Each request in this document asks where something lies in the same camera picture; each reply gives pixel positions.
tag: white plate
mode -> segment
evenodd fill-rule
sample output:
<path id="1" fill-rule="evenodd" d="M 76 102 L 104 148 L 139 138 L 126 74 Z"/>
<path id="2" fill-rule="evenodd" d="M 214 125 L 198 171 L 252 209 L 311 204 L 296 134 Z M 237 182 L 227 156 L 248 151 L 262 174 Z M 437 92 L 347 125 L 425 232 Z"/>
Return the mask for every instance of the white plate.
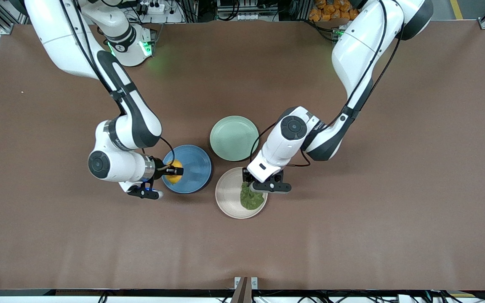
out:
<path id="1" fill-rule="evenodd" d="M 263 203 L 254 210 L 248 210 L 241 205 L 241 185 L 243 184 L 243 168 L 228 170 L 216 184 L 215 197 L 218 207 L 231 218 L 248 219 L 257 215 L 267 203 L 267 194 L 263 194 Z"/>

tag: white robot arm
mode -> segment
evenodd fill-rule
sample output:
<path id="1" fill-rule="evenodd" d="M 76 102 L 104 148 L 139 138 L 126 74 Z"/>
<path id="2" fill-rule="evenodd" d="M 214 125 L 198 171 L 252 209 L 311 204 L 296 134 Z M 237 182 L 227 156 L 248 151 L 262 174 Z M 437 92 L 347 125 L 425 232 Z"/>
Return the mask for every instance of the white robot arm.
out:
<path id="1" fill-rule="evenodd" d="M 243 169 L 243 178 L 252 182 L 252 190 L 289 192 L 291 186 L 283 182 L 283 169 L 299 149 L 315 161 L 331 159 L 372 90 L 371 75 L 377 60 L 394 37 L 408 40 L 416 36 L 433 15 L 431 0 L 362 0 L 355 5 L 360 14 L 345 29 L 332 53 L 347 103 L 328 125 L 302 106 L 282 113 L 256 158 Z"/>
<path id="2" fill-rule="evenodd" d="M 75 0 L 26 0 L 25 6 L 56 66 L 73 75 L 100 80 L 121 111 L 115 119 L 96 127 L 96 144 L 88 161 L 91 173 L 100 180 L 119 182 L 133 196 L 161 198 L 162 192 L 153 190 L 152 182 L 162 175 L 181 175 L 183 170 L 133 151 L 154 146 L 162 126 L 123 66 L 96 42 Z M 121 18 L 115 13 L 111 16 Z"/>

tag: brown table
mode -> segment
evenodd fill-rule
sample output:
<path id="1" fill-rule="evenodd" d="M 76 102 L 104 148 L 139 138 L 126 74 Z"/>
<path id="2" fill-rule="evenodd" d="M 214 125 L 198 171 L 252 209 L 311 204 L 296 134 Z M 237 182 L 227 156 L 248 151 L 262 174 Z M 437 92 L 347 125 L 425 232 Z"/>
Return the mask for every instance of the brown table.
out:
<path id="1" fill-rule="evenodd" d="M 0 42 L 0 288 L 224 288 L 248 275 L 261 288 L 484 289 L 475 21 L 432 22 L 401 43 L 338 154 L 285 170 L 290 194 L 248 220 L 218 209 L 218 178 L 245 163 L 208 148 L 214 123 L 243 115 L 262 130 L 297 105 L 329 121 L 346 99 L 330 52 L 302 23 L 164 27 L 156 57 L 127 70 L 163 135 L 208 151 L 214 175 L 150 201 L 87 169 L 96 125 L 117 115 L 102 85 L 59 71 L 16 26 Z"/>

